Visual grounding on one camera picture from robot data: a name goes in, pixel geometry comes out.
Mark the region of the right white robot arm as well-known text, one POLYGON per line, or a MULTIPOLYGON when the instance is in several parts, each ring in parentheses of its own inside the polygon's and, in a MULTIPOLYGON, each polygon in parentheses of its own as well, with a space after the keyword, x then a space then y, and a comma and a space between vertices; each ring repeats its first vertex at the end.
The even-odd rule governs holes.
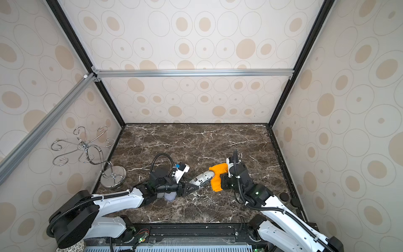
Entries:
POLYGON ((222 190, 233 189, 247 208, 261 212, 249 225, 261 240, 284 252, 343 252, 342 242, 316 231, 290 211, 266 186, 256 184, 242 162, 221 164, 215 173, 222 190))

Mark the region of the lavender fabric eyeglass case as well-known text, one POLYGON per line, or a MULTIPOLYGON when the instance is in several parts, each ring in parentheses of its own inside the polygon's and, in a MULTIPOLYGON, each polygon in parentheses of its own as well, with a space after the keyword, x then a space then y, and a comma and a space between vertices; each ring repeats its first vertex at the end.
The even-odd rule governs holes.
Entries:
POLYGON ((164 199, 165 199, 167 202, 172 202, 172 201, 174 201, 174 200, 176 199, 176 197, 177 197, 177 193, 176 193, 176 192, 171 192, 171 193, 165 193, 165 194, 164 194, 164 199))

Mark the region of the orange microfiber cloth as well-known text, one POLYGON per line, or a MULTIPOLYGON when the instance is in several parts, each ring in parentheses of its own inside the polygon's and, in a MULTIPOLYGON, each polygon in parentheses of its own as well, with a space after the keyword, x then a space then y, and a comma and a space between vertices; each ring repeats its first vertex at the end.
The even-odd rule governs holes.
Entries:
POLYGON ((228 164, 222 163, 215 165, 213 167, 210 167, 209 171, 212 171, 214 173, 214 177, 211 179, 212 190, 214 192, 222 191, 220 176, 222 174, 228 173, 228 164))

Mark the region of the newspaper print eyeglass case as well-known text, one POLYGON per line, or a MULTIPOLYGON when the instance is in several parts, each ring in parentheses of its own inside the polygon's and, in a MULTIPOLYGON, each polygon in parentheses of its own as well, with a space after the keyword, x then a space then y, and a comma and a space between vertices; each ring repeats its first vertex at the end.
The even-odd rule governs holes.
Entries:
POLYGON ((197 177, 191 179, 189 181, 189 184, 197 186, 197 187, 203 187, 205 184, 209 183, 215 176, 215 173, 213 171, 206 171, 202 174, 199 174, 197 177))

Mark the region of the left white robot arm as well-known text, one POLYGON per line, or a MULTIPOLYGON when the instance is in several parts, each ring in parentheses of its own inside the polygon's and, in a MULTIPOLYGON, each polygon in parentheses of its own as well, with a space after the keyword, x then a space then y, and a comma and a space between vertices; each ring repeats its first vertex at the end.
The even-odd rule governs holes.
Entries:
POLYGON ((214 172, 207 171, 190 181, 181 181, 188 170, 186 164, 174 166, 173 172, 157 169, 146 181, 118 193, 90 194, 82 190, 49 218, 46 234, 54 238, 61 249, 86 238, 121 237, 131 226, 129 220, 126 217, 109 218, 109 214, 147 206, 166 194, 186 197, 214 177, 214 172))

